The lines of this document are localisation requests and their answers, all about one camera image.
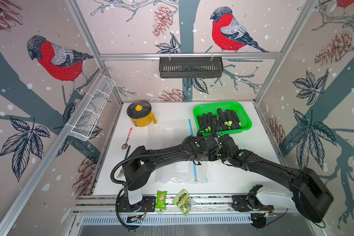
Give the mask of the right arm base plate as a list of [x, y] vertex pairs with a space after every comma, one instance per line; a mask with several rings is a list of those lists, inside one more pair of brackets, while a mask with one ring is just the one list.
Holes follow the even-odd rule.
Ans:
[[233, 195], [231, 207], [238, 212], [274, 211], [272, 205], [264, 205], [255, 195]]

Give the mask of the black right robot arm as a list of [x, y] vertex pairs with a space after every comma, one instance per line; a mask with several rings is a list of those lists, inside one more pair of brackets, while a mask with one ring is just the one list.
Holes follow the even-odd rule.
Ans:
[[300, 170], [282, 166], [249, 150], [239, 149], [228, 134], [219, 137], [218, 142], [221, 146], [220, 157], [223, 162], [228, 161], [233, 167], [264, 176], [292, 193], [290, 202], [293, 205], [288, 206], [288, 202], [283, 200], [282, 207], [295, 208], [302, 216], [314, 223], [323, 220], [334, 197], [315, 171], [306, 167]]

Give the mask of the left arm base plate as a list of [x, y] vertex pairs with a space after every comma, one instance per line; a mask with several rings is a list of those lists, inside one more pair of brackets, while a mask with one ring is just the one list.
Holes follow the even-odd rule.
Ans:
[[142, 201], [131, 205], [128, 197], [122, 195], [116, 201], [116, 210], [118, 212], [154, 212], [156, 206], [156, 197], [155, 196], [143, 196]]

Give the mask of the small clear zip-top bag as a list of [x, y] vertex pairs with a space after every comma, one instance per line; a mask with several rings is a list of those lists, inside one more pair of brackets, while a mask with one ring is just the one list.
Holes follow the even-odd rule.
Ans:
[[191, 134], [189, 120], [162, 121], [148, 126], [147, 145], [154, 149], [171, 147]]

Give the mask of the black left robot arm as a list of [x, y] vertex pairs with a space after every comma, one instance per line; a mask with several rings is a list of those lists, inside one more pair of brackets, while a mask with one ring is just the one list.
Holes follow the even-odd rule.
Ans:
[[215, 161], [220, 149], [220, 144], [213, 136], [188, 136], [181, 144], [164, 149], [146, 149], [145, 146], [136, 148], [110, 173], [111, 181], [123, 186], [115, 203], [119, 222], [129, 231], [138, 229], [137, 226], [125, 224], [120, 218], [120, 201], [126, 200], [126, 203], [129, 204], [126, 210], [129, 212], [142, 208], [146, 210], [147, 206], [143, 204], [141, 188], [147, 183], [153, 171], [183, 161], [192, 161], [195, 165], [200, 165], [202, 161]]

